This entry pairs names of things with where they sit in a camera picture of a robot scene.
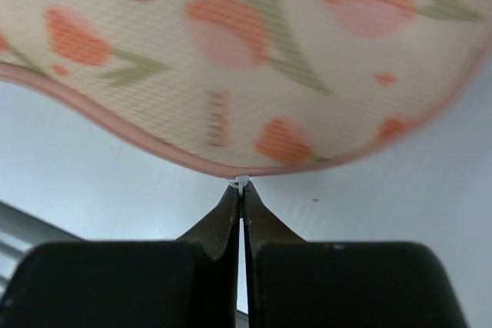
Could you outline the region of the white zipper pull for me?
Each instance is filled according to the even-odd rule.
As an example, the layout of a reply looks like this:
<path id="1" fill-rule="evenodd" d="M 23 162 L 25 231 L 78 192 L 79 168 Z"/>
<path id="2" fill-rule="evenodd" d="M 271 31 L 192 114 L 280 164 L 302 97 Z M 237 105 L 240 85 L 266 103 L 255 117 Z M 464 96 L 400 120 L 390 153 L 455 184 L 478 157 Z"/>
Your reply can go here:
<path id="1" fill-rule="evenodd" d="M 249 182 L 250 177 L 248 175 L 241 175 L 228 181 L 229 186 L 236 189 L 240 195 L 244 193 L 244 189 L 247 187 Z"/>

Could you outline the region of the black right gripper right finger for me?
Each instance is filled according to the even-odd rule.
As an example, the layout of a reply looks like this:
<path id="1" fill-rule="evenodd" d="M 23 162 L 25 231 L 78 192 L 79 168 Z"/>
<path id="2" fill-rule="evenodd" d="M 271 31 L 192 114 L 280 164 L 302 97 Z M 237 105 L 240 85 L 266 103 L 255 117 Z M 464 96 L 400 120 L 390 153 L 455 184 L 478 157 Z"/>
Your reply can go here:
<path id="1" fill-rule="evenodd" d="M 465 327 L 434 252 L 414 242 L 309 242 L 263 204 L 240 202 L 252 327 Z"/>

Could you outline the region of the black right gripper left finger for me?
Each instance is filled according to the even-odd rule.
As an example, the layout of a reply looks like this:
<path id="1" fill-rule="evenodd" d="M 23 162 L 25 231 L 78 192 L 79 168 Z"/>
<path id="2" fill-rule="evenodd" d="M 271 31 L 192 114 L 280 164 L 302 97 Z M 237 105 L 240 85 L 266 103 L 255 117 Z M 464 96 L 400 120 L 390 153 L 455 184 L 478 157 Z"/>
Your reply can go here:
<path id="1" fill-rule="evenodd" d="M 233 327 L 239 193 L 176 240 L 51 242 L 1 300 L 3 327 Z"/>

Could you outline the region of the floral mesh laundry bag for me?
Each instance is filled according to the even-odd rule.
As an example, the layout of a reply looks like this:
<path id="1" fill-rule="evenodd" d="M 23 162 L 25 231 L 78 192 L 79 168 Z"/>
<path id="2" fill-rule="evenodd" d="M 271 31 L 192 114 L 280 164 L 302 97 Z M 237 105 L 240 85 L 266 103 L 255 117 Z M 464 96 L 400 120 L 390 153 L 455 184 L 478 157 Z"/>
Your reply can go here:
<path id="1" fill-rule="evenodd" d="M 1 0 L 1 78 L 218 177 L 352 161 L 424 126 L 491 0 Z"/>

